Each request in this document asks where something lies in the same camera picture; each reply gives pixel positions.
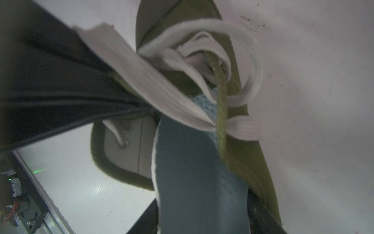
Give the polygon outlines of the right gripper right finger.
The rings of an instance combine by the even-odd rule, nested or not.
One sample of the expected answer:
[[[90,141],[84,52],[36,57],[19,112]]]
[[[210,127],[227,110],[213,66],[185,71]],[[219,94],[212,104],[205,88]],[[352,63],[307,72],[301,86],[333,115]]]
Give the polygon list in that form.
[[[287,234],[251,189],[247,194],[247,213],[252,234]]]

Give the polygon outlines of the olive green shoe with laces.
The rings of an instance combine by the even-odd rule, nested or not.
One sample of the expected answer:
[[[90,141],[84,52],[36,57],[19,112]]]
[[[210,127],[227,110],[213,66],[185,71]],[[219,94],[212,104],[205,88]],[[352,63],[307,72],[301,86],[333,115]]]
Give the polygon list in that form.
[[[246,30],[224,21],[213,1],[142,1],[136,49],[107,23],[75,31],[114,70],[117,83],[156,110],[157,127],[166,116],[215,132],[222,163],[281,224],[259,143],[260,125],[247,110],[260,89],[263,69],[257,44]],[[127,157],[124,167],[115,166],[113,156],[127,144],[123,120],[93,126],[91,152],[97,166],[118,180],[155,192],[153,148],[150,156]]]

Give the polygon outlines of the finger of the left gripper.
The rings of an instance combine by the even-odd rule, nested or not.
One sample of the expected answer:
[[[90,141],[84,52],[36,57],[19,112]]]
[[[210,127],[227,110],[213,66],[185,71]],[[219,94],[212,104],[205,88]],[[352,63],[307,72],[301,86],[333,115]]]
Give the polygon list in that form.
[[[34,1],[1,1],[1,152],[151,106]]]

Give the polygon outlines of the grey-blue insole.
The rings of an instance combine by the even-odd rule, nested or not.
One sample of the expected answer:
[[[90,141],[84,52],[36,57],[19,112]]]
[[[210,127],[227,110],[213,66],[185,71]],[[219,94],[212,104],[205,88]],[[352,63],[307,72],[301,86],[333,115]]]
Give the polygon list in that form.
[[[163,116],[153,145],[152,179],[160,234],[248,234],[247,184],[228,170],[215,132]]]

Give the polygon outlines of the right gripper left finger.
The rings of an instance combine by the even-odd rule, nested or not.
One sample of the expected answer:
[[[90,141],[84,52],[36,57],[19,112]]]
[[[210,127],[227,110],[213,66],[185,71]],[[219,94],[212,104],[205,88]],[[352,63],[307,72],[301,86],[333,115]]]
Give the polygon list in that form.
[[[127,234],[157,234],[158,214],[157,201],[154,199]]]

